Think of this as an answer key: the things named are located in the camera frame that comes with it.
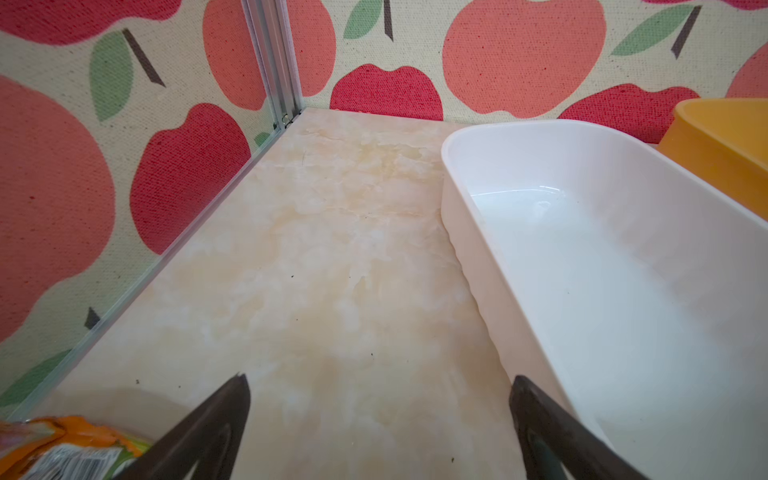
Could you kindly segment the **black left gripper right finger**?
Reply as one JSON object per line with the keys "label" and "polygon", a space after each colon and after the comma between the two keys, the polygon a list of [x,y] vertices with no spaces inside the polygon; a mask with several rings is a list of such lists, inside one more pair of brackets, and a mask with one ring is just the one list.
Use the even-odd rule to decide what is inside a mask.
{"label": "black left gripper right finger", "polygon": [[509,396],[528,479],[643,479],[553,398],[524,375]]}

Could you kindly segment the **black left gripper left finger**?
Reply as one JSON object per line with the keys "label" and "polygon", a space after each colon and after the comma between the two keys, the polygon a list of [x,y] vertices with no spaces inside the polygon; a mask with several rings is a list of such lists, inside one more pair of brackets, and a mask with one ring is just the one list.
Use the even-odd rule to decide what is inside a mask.
{"label": "black left gripper left finger", "polygon": [[225,382],[119,479],[228,479],[238,456],[251,405],[247,377]]}

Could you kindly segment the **yellow plastic container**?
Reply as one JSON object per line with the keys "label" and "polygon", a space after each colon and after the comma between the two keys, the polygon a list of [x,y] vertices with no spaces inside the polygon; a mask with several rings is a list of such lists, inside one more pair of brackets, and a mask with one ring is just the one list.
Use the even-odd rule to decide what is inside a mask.
{"label": "yellow plastic container", "polygon": [[690,99],[673,116],[658,150],[766,219],[767,100]]}

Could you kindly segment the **orange snack packet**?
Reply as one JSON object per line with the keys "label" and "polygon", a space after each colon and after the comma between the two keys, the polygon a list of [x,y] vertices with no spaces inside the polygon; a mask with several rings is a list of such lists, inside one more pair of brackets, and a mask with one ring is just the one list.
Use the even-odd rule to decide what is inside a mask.
{"label": "orange snack packet", "polygon": [[151,448],[81,416],[1,423],[3,479],[111,479]]}

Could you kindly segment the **white plastic container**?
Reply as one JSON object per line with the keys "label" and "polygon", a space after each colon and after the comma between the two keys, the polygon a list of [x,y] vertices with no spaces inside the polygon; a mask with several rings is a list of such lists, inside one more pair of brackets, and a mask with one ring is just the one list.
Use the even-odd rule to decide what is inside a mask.
{"label": "white plastic container", "polygon": [[451,134],[441,216],[509,377],[652,479],[767,475],[767,224],[596,124]]}

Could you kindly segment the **aluminium corner post left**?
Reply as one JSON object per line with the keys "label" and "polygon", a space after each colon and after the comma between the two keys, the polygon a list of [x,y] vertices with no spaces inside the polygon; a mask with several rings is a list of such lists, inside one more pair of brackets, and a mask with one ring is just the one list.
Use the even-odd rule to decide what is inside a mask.
{"label": "aluminium corner post left", "polygon": [[275,127],[288,128],[305,108],[287,2],[242,1]]}

